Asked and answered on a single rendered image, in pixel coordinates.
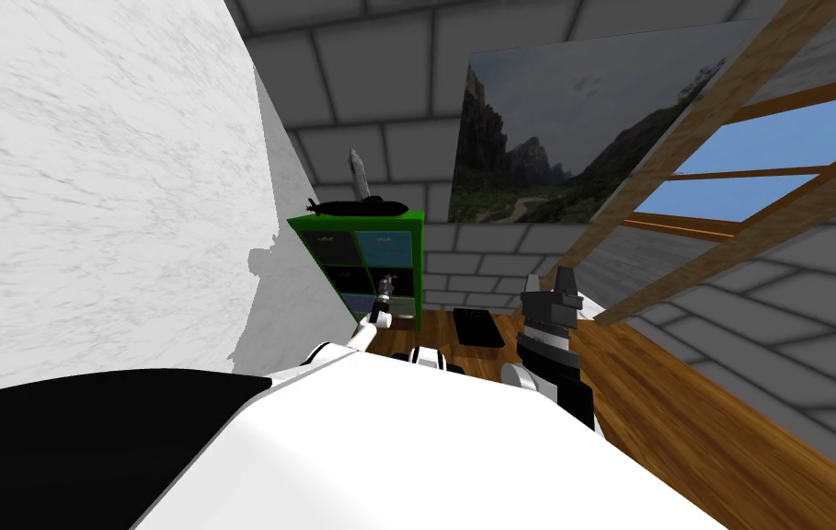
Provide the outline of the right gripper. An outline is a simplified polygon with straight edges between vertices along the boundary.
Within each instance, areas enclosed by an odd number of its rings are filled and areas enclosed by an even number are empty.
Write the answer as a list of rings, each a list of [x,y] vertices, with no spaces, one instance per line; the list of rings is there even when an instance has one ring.
[[[529,274],[520,298],[525,334],[568,335],[578,327],[583,297],[578,293],[573,268],[556,268],[552,291],[542,291],[540,277]]]

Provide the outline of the green cube shelf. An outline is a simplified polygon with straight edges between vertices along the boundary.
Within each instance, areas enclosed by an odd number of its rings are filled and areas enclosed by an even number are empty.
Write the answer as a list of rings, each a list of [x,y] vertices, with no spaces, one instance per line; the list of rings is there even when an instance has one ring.
[[[381,315],[393,328],[422,328],[425,214],[370,191],[360,155],[349,150],[350,200],[309,201],[288,219],[315,264],[356,319]],[[376,307],[379,281],[390,273],[390,312]]]

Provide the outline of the black flat box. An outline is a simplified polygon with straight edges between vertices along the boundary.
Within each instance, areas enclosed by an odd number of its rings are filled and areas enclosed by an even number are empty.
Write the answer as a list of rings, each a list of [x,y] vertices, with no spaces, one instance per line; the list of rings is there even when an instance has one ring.
[[[461,345],[493,349],[505,345],[488,310],[457,307],[452,311],[452,318]]]

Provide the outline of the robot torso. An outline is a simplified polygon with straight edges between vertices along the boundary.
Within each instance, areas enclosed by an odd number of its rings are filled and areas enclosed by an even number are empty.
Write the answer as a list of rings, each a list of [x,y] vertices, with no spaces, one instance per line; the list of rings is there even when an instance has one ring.
[[[726,530],[547,397],[364,351],[248,401],[132,530]]]

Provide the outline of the landscape wall picture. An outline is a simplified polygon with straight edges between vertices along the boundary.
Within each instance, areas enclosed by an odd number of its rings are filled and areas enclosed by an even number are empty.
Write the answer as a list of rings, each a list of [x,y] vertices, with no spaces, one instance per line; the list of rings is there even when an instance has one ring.
[[[449,220],[587,223],[759,26],[472,53]]]

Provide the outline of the wooden frame window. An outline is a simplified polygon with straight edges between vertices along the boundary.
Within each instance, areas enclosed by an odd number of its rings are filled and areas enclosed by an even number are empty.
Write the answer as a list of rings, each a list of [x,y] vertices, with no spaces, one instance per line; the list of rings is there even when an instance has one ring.
[[[696,181],[803,183],[740,222],[659,215],[664,184],[691,198]],[[713,247],[601,312],[611,325],[756,259],[836,216],[836,0],[784,0],[743,51],[704,87],[562,258],[584,263],[619,227],[713,241]]]

